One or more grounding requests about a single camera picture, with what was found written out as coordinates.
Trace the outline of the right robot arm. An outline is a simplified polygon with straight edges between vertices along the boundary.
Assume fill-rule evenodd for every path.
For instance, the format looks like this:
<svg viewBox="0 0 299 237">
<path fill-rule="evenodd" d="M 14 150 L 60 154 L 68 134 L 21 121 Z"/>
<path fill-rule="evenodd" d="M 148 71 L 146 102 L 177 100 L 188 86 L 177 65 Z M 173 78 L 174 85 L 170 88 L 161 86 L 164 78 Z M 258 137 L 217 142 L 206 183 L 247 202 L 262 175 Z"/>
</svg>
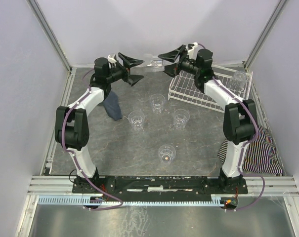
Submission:
<svg viewBox="0 0 299 237">
<path fill-rule="evenodd" d="M 228 146 L 220 175 L 226 180 L 242 178 L 246 149 L 258 137 L 255 102 L 237 96 L 216 78 L 212 69 L 213 53 L 210 50 L 202 47 L 193 59 L 191 52 L 194 48 L 193 44 L 181 45 L 158 57 L 170 63 L 164 69 L 168 76 L 175 77 L 181 71 L 192 74 L 196 88 L 223 108 L 223 133 Z"/>
</svg>

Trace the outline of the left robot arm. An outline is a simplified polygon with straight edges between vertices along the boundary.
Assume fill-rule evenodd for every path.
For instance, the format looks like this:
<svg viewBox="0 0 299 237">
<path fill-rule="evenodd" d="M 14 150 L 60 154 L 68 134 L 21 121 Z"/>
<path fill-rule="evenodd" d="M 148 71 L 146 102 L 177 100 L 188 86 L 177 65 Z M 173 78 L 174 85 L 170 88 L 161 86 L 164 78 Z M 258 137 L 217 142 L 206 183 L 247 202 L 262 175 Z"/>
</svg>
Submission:
<svg viewBox="0 0 299 237">
<path fill-rule="evenodd" d="M 143 63 L 143 60 L 131 58 L 122 53 L 95 59 L 93 74 L 84 94 L 70 105 L 57 108 L 55 141 L 71 156 L 77 176 L 91 180 L 98 175 L 87 148 L 88 115 L 107 99 L 112 83 L 123 80 L 130 86 L 134 86 L 143 79 L 143 76 L 131 74 L 132 68 Z"/>
</svg>

